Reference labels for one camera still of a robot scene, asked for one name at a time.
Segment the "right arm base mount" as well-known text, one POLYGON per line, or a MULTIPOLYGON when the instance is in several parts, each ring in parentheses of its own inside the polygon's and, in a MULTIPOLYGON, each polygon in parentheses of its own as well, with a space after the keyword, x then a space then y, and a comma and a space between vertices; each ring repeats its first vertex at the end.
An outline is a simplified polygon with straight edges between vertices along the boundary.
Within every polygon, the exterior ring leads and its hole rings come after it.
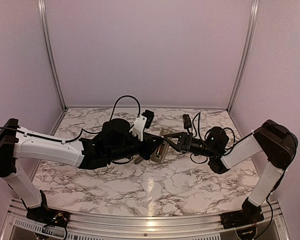
POLYGON ((263 221, 264 215, 261 211, 254 215, 244 214, 242 210, 225 212, 220 215, 221 224, 224 229, 238 228, 246 225, 252 225, 263 221))

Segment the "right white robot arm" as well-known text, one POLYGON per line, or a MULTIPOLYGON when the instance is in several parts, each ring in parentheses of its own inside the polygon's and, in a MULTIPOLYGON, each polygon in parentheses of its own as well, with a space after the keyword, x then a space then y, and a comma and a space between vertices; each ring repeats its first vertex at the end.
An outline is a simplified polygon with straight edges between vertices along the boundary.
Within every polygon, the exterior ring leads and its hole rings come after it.
POLYGON ((250 223, 257 216, 257 208, 279 186, 296 157, 299 145, 294 133, 271 119, 234 143, 230 149, 227 149, 229 137, 221 127, 209 130, 206 139, 194 138, 187 132, 166 134, 163 138, 177 152, 206 157, 210 169, 219 175, 258 153, 265 153, 267 165, 237 214, 242 224, 250 223))

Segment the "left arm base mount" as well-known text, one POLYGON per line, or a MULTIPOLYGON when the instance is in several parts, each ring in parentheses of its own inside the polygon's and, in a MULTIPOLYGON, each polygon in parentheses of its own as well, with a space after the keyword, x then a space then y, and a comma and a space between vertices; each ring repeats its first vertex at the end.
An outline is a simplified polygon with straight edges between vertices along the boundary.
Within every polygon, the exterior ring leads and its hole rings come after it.
POLYGON ((27 207, 26 218, 45 224, 45 226, 57 226, 66 228, 70 219, 70 213, 65 210, 59 210, 48 207, 46 195, 40 190, 41 204, 35 208, 27 207))

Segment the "grey battery cover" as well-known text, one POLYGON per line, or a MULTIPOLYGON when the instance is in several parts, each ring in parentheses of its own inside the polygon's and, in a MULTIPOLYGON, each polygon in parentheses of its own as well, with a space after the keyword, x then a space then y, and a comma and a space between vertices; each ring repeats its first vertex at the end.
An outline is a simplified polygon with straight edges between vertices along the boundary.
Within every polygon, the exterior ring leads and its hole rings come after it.
POLYGON ((140 162, 142 162, 144 159, 142 157, 138 157, 134 160, 135 164, 139 164, 140 162))

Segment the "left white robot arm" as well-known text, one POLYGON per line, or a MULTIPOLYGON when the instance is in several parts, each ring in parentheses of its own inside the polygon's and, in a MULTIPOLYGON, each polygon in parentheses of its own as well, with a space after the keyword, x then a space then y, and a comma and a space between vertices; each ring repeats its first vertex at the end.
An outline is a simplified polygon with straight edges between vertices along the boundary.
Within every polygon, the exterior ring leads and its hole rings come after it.
POLYGON ((130 161, 138 155, 149 160, 163 143, 163 138, 141 126, 115 118, 103 124, 93 138, 58 138, 30 131, 18 125, 15 118, 0 127, 0 178, 19 195, 28 210, 43 223, 53 219, 45 196, 24 172, 18 159, 39 159, 62 163, 83 170, 105 168, 115 161, 130 161))

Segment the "grey remote control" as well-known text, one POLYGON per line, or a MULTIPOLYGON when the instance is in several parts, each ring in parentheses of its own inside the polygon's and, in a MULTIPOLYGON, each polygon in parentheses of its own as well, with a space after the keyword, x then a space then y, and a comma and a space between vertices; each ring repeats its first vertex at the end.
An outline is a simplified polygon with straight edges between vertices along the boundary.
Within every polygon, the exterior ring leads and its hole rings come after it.
MULTIPOLYGON (((162 128, 159 135, 162 137, 164 135, 171 134, 172 131, 167 128, 162 128)), ((165 140, 163 143, 155 150, 155 152, 151 155, 150 160, 152 162, 162 164, 166 158, 166 155, 168 153, 169 143, 167 143, 165 140)))

